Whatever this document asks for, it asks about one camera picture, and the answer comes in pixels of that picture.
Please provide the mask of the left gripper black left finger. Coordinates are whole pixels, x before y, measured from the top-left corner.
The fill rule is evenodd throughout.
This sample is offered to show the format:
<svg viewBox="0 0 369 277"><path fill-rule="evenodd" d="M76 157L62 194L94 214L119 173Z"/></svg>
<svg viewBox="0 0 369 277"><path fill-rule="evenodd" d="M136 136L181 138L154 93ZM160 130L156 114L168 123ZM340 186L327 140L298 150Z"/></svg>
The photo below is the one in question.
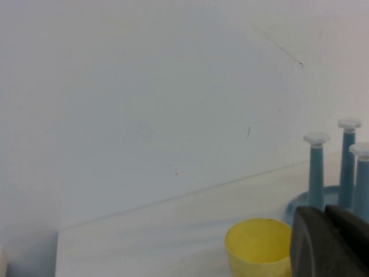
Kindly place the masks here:
<svg viewBox="0 0 369 277"><path fill-rule="evenodd" d="M292 276L367 277L368 254L355 254L324 210L295 210L291 246Z"/></svg>

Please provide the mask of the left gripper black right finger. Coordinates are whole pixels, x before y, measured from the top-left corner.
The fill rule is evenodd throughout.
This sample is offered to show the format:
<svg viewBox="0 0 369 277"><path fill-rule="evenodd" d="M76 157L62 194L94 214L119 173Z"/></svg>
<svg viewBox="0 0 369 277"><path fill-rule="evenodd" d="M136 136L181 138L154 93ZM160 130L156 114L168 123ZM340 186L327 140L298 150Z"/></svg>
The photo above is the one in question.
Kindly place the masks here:
<svg viewBox="0 0 369 277"><path fill-rule="evenodd" d="M337 205L327 205L325 215L355 254L368 254L368 223Z"/></svg>

